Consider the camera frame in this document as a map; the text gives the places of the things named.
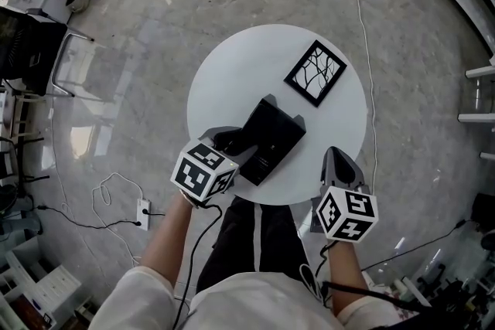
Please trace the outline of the black equipment case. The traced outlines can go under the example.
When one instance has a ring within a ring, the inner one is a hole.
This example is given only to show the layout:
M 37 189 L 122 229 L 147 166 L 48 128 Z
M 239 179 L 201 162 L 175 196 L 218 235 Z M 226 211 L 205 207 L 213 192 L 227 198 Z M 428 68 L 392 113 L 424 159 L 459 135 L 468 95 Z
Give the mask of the black equipment case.
M 478 193 L 473 201 L 471 220 L 482 231 L 495 229 L 495 196 Z

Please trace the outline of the white drawer cabinet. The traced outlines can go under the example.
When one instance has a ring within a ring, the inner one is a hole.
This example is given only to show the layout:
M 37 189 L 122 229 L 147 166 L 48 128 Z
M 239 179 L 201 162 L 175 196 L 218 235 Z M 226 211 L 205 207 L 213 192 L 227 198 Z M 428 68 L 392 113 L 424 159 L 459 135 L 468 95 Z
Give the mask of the white drawer cabinet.
M 2 276 L 15 284 L 5 299 L 25 297 L 49 330 L 60 328 L 77 307 L 81 283 L 64 266 L 44 257 L 36 237 L 7 251 L 5 260 L 9 268 Z

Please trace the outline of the black mesh office chair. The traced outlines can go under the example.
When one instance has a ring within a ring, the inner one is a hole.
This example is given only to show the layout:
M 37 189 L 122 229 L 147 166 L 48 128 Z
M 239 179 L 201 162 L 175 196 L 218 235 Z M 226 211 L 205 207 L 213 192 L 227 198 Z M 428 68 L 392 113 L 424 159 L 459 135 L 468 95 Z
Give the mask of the black mesh office chair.
M 0 81 L 21 80 L 26 86 L 21 91 L 26 94 L 43 97 L 52 87 L 59 91 L 51 93 L 53 97 L 74 97 L 56 81 L 63 51 L 71 37 L 94 41 L 42 9 L 18 12 L 0 6 Z M 40 61 L 30 67 L 30 58 L 37 52 L 41 53 Z

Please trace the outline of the person's left forearm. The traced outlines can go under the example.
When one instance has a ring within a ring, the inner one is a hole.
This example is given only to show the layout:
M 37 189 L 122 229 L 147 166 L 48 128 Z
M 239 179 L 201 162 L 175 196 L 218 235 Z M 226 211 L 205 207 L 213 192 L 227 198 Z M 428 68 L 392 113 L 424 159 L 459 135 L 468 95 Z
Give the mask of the person's left forearm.
M 178 192 L 174 195 L 164 219 L 142 255 L 140 264 L 161 274 L 176 286 L 183 261 L 193 205 Z

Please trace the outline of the white legged table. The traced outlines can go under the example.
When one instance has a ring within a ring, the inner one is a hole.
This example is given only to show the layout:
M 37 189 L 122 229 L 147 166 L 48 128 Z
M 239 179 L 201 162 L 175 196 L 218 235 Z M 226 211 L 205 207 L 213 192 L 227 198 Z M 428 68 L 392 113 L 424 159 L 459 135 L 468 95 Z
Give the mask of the white legged table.
M 490 85 L 493 92 L 490 94 L 490 109 L 488 112 L 478 112 L 481 101 L 481 78 L 492 77 L 491 83 L 495 83 L 495 53 L 490 57 L 489 64 L 487 66 L 478 67 L 475 69 L 467 70 L 464 73 L 466 79 L 474 80 L 476 83 L 475 90 L 475 113 L 459 113 L 457 120 L 460 123 L 471 124 L 492 124 L 493 133 L 495 133 L 495 86 Z

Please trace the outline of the round white table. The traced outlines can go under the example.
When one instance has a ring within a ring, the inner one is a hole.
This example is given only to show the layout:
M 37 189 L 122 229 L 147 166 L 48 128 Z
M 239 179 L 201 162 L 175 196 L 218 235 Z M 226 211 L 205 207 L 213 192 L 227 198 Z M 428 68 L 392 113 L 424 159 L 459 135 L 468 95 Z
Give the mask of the round white table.
M 284 79 L 304 52 L 321 42 L 343 62 L 345 55 L 324 37 L 298 26 L 272 24 L 238 32 L 218 45 L 196 72 L 187 101 L 189 136 L 223 126 L 241 127 L 268 94 L 286 114 L 301 115 L 306 134 L 260 185 L 236 176 L 228 192 L 267 205 L 291 205 L 319 194 L 323 156 L 331 146 L 357 158 L 367 128 L 367 103 L 352 64 L 323 102 L 314 107 Z

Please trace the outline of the black picture frame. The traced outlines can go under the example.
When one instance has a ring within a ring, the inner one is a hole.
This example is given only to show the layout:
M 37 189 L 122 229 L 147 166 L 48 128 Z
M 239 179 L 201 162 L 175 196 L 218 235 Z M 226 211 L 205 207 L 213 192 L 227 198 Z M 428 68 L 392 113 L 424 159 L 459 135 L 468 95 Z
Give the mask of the black picture frame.
M 284 82 L 314 107 L 319 107 L 347 65 L 319 40 L 315 40 Z

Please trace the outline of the small white side table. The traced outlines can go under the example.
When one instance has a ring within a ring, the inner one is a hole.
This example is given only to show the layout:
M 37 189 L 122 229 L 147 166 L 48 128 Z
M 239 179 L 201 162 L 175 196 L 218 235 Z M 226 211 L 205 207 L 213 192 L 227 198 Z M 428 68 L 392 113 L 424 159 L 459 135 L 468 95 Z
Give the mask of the small white side table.
M 15 89 L 7 80 L 0 81 L 0 136 L 11 141 L 36 139 L 41 132 L 28 120 L 29 106 L 44 99 Z

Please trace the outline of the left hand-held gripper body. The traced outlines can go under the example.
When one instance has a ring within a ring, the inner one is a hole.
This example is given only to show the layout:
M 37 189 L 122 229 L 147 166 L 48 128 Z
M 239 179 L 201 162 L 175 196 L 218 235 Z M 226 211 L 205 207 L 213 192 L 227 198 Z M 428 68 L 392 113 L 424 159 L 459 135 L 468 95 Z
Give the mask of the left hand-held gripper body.
M 206 202 L 225 192 L 239 165 L 201 141 L 189 141 L 179 154 L 170 181 L 189 197 Z

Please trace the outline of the person's white shirt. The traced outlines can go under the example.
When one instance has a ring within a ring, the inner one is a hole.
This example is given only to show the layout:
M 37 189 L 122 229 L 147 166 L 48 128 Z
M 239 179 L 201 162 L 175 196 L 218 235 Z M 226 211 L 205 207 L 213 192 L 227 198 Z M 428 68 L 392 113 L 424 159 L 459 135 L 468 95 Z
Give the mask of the person's white shirt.
M 147 267 L 129 270 L 88 330 L 172 330 L 173 289 Z M 395 306 L 369 296 L 338 315 L 280 273 L 235 274 L 197 294 L 180 330 L 373 330 L 401 323 Z

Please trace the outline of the person's black trousers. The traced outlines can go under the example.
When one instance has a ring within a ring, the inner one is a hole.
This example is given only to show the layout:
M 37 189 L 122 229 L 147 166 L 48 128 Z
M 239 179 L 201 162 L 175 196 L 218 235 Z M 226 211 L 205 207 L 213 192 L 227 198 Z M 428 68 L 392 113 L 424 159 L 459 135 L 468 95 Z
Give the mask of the person's black trousers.
M 253 202 L 235 197 L 225 212 L 213 251 L 203 267 L 196 290 L 206 290 L 219 282 L 254 267 Z M 307 264 L 289 206 L 261 206 L 261 256 L 259 271 L 282 273 L 301 281 L 299 268 Z

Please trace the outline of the person's white black shoe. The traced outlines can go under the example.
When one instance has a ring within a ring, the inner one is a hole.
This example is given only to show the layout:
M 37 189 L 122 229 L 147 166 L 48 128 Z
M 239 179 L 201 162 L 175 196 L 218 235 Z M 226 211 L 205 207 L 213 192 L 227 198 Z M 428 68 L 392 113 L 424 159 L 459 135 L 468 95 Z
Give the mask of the person's white black shoe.
M 316 298 L 319 303 L 323 303 L 323 296 L 319 286 L 319 282 L 312 272 L 308 264 L 301 264 L 299 266 L 299 273 L 302 279 L 302 283 L 306 286 L 309 292 Z

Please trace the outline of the person's right forearm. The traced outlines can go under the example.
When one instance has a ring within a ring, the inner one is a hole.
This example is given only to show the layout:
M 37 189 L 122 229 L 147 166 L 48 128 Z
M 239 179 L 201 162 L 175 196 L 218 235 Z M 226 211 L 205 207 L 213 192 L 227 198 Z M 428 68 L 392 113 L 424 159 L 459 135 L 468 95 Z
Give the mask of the person's right forearm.
M 352 243 L 338 242 L 328 253 L 330 281 L 335 284 L 367 290 L 360 265 Z M 338 315 L 344 308 L 361 299 L 363 295 L 338 291 L 332 292 L 333 313 Z

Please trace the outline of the white power strip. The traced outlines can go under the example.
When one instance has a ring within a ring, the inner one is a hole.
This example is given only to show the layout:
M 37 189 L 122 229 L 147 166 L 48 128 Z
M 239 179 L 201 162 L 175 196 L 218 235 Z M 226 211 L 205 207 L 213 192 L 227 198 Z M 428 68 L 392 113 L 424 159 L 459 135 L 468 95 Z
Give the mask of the white power strip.
M 139 223 L 138 228 L 149 231 L 151 203 L 146 199 L 137 200 L 136 221 Z

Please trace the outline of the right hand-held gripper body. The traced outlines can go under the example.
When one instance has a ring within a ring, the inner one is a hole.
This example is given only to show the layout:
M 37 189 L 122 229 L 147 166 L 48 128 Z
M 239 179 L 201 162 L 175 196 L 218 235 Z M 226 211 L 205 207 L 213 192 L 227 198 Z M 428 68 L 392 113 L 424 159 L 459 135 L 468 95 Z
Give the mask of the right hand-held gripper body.
M 359 243 L 378 222 L 377 197 L 366 183 L 334 186 L 322 183 L 312 199 L 310 231 L 328 240 Z

